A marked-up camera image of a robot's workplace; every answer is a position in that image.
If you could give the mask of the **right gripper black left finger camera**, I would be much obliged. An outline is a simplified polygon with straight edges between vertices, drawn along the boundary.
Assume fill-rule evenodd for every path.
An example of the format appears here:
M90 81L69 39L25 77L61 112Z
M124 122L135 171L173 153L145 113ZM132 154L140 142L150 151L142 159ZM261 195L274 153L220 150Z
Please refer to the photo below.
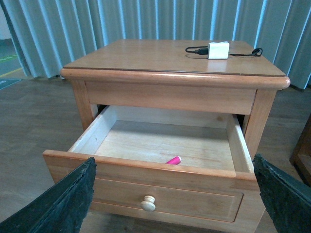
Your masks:
M94 195L93 157L1 222L2 233L78 233Z

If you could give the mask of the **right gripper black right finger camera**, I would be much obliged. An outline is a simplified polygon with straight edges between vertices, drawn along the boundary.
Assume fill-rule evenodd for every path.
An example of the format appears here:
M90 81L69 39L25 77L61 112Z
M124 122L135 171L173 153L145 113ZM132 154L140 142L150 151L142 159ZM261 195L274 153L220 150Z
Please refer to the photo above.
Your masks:
M269 163L260 154L254 173L264 206L279 233L311 231L311 188Z

